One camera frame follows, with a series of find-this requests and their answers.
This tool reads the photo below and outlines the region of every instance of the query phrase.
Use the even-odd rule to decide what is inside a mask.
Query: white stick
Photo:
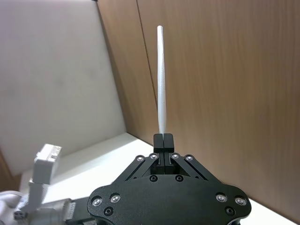
[[[157,27],[157,111],[159,132],[163,134],[164,137],[166,130],[166,106],[164,31],[162,26]]]

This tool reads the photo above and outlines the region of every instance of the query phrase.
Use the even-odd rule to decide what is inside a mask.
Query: white wall
[[[13,174],[125,132],[91,0],[0,0],[0,149]]]

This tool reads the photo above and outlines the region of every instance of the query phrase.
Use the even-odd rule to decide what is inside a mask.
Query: black screw
[[[150,176],[150,181],[156,182],[158,180],[158,177],[155,175]]]
[[[113,214],[113,208],[112,207],[106,207],[105,210],[104,210],[104,215],[110,216],[111,214]]]
[[[182,181],[183,181],[183,176],[177,175],[177,176],[175,177],[175,179],[176,179],[178,182],[182,182]]]
[[[226,211],[227,215],[229,215],[229,216],[233,216],[235,214],[234,209],[231,207],[226,207],[225,211]]]

